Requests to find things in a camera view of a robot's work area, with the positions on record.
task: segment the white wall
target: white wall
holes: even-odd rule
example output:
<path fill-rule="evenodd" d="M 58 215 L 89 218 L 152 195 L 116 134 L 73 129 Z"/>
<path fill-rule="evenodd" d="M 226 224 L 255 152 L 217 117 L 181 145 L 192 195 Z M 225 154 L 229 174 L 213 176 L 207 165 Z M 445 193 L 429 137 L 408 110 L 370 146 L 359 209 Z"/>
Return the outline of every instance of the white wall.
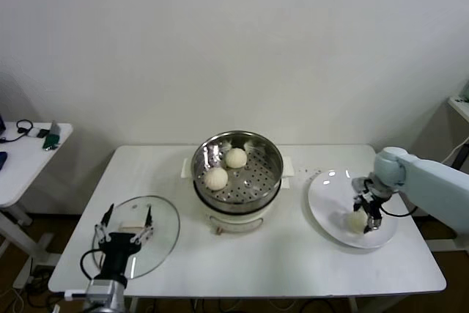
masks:
<path fill-rule="evenodd" d="M 233 128 L 439 158 L 468 58 L 469 0 L 0 0 L 2 114 L 75 126 L 38 212 L 79 213 L 121 144 Z"/>

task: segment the black cable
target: black cable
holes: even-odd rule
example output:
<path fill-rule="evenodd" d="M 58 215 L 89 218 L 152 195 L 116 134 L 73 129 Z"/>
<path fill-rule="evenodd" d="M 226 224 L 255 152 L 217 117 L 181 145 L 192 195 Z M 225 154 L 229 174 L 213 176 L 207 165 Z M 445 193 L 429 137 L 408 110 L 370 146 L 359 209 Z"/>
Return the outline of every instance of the black cable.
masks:
<path fill-rule="evenodd" d="M 325 300 L 324 298 L 313 298 L 312 300 L 309 300 L 309 301 L 305 302 L 305 303 L 301 306 L 299 313 L 304 313 L 306 307 L 309 306 L 311 303 L 314 303 L 314 302 L 324 302 L 324 303 L 326 303 L 326 304 L 329 306 L 330 310 L 331 310 L 333 313 L 337 313 L 336 310 L 334 309 L 332 303 L 329 302 L 328 300 Z"/>
<path fill-rule="evenodd" d="M 380 205 L 380 209 L 385 213 L 385 214 L 388 214 L 389 216 L 394 216 L 396 218 L 404 218 L 406 216 L 411 216 L 412 214 L 414 214 L 418 207 L 415 206 L 409 213 L 406 213 L 406 214 L 393 214 L 393 213 L 389 213 L 388 211 L 386 211 L 384 208 L 383 208 L 383 205 Z"/>
<path fill-rule="evenodd" d="M 20 124 L 23 123 L 23 122 L 27 122 L 29 124 L 29 128 L 25 128 L 25 127 L 20 126 Z M 27 120 L 27 119 L 18 120 L 16 122 L 16 128 L 18 129 L 18 133 L 21 133 L 21 135 L 19 135 L 15 139 L 6 139 L 5 137 L 2 137 L 2 138 L 0 138 L 0 144 L 15 142 L 15 141 L 23 138 L 24 136 L 26 136 L 29 133 L 29 131 L 31 131 L 33 129 L 33 127 L 34 127 L 34 125 L 30 120 Z"/>
<path fill-rule="evenodd" d="M 85 257 L 86 257 L 88 254 L 95 253 L 95 252 L 101 252 L 101 250 L 98 249 L 98 248 L 90 249 L 89 251 L 86 251 L 85 253 L 83 253 L 83 255 L 82 255 L 81 258 L 80 258 L 80 269 L 81 269 L 81 272 L 86 276 L 86 278 L 87 278 L 88 280 L 91 280 L 91 276 L 86 272 L 85 267 L 84 267 L 84 265 L 83 265 L 83 261 L 84 261 Z"/>

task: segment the white plate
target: white plate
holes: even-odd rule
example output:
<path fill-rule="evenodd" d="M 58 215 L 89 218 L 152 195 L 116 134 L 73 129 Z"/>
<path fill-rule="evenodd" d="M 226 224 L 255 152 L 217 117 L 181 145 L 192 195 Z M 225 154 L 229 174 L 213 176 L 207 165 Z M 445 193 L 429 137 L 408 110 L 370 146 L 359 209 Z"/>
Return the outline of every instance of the white plate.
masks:
<path fill-rule="evenodd" d="M 396 233 L 397 218 L 383 214 L 381 227 L 366 234 L 348 229 L 347 215 L 353 211 L 352 178 L 350 170 L 335 169 L 317 175 L 309 186 L 309 207 L 321 227 L 337 240 L 358 248 L 378 248 Z"/>

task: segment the wire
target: wire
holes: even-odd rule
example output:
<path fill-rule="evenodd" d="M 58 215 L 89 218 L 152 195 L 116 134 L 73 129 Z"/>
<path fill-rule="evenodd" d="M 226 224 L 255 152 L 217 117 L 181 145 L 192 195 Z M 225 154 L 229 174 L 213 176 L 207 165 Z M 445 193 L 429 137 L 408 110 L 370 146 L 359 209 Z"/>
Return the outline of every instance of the wire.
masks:
<path fill-rule="evenodd" d="M 324 303 L 326 303 L 326 304 L 329 306 L 331 312 L 337 313 L 336 310 L 334 309 L 332 303 L 329 302 L 328 300 L 325 300 L 324 298 L 313 298 L 312 300 L 309 300 L 309 301 L 305 302 L 305 303 L 301 306 L 299 313 L 304 313 L 306 307 L 309 306 L 311 303 L 314 303 L 314 302 L 324 302 Z"/>
<path fill-rule="evenodd" d="M 221 313 L 231 312 L 233 309 L 235 309 L 240 304 L 240 302 L 241 302 L 240 299 L 236 300 L 236 302 L 231 307 L 229 307 L 228 309 L 223 309 L 223 308 L 221 308 L 221 300 L 218 300 L 218 310 Z"/>
<path fill-rule="evenodd" d="M 191 304 L 191 311 L 192 313 L 196 313 L 197 312 L 197 302 L 199 300 L 189 300 L 189 303 Z"/>
<path fill-rule="evenodd" d="M 16 311 L 16 303 L 18 302 L 17 300 L 15 300 L 14 304 L 13 304 L 13 313 L 22 313 L 24 311 L 24 301 L 21 297 L 21 295 L 15 290 L 13 289 L 13 292 L 15 293 L 16 297 L 18 298 L 18 300 L 21 302 L 21 309 L 19 310 L 19 312 Z"/>
<path fill-rule="evenodd" d="M 23 127 L 23 126 L 20 126 L 20 124 L 23 123 L 23 122 L 27 122 L 27 123 L 29 124 L 29 127 L 28 127 L 28 128 L 25 128 L 25 127 Z M 6 139 L 6 138 L 2 137 L 2 138 L 0 139 L 0 144 L 2 144 L 2 143 L 15 142 L 15 141 L 17 141 L 17 140 L 23 138 L 24 136 L 26 136 L 26 135 L 29 133 L 29 131 L 31 131 L 31 130 L 33 129 L 33 127 L 34 127 L 34 125 L 33 125 L 33 123 L 32 123 L 30 120 L 27 120 L 27 119 L 18 120 L 18 121 L 16 122 L 16 128 L 18 129 L 18 133 L 21 133 L 21 135 L 19 135 L 19 136 L 18 136 L 17 138 L 15 138 L 15 139 Z"/>
<path fill-rule="evenodd" d="M 80 258 L 81 272 L 88 278 L 88 280 L 91 280 L 91 276 L 86 272 L 83 261 L 88 254 L 95 253 L 95 252 L 101 252 L 101 250 L 98 248 L 90 249 L 89 251 L 86 251 L 85 253 L 83 253 L 83 255 Z"/>
<path fill-rule="evenodd" d="M 269 300 L 269 304 L 279 310 L 279 311 L 282 311 L 282 312 L 286 312 L 286 311 L 289 311 L 295 304 L 296 304 L 296 300 L 294 300 L 290 305 L 286 306 L 286 307 L 279 307 L 277 306 L 276 304 L 274 304 L 274 302 L 272 302 L 272 300 Z"/>
<path fill-rule="evenodd" d="M 443 161 L 442 161 L 441 163 L 442 163 L 442 164 L 446 163 L 446 162 L 448 161 L 448 159 L 451 158 L 451 156 L 454 154 L 454 152 L 456 152 L 459 148 L 461 148 L 463 145 L 465 145 L 468 141 L 469 141 L 469 136 L 463 141 L 463 143 L 458 144 L 458 145 L 451 151 L 451 153 L 449 153 L 448 156 L 443 159 Z"/>
<path fill-rule="evenodd" d="M 21 297 L 21 294 L 23 292 L 23 290 L 21 290 L 19 293 L 18 291 L 16 291 L 14 288 L 10 288 L 8 289 L 7 291 L 3 292 L 1 295 L 0 295 L 0 298 L 5 296 L 7 293 L 9 292 L 13 292 L 15 294 L 15 298 L 13 298 L 13 300 L 7 305 L 7 307 L 5 308 L 5 310 L 3 311 L 4 313 L 5 312 L 8 312 L 8 310 L 10 309 L 10 307 L 12 308 L 12 311 L 13 313 L 23 313 L 24 311 L 24 300 L 23 298 Z M 18 301 L 20 301 L 21 303 L 21 308 L 19 311 L 16 310 L 16 304 L 18 303 Z"/>
<path fill-rule="evenodd" d="M 418 207 L 415 206 L 409 213 L 406 213 L 406 214 L 393 214 L 393 213 L 389 213 L 388 211 L 386 211 L 384 208 L 383 208 L 383 205 L 380 205 L 380 209 L 385 213 L 385 214 L 388 214 L 389 216 L 393 216 L 395 218 L 404 218 L 406 216 L 411 216 L 412 214 L 414 214 Z"/>

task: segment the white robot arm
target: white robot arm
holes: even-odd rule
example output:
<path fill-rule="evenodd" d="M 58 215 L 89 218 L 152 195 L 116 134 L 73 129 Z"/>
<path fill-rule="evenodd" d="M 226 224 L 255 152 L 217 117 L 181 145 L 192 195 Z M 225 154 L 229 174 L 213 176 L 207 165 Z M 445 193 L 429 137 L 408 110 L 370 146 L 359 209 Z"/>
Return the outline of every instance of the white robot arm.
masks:
<path fill-rule="evenodd" d="M 397 147 L 376 155 L 374 172 L 354 179 L 355 210 L 369 215 L 368 229 L 378 229 L 381 204 L 402 191 L 408 199 L 459 235 L 469 235 L 469 175 L 438 163 L 417 158 Z"/>

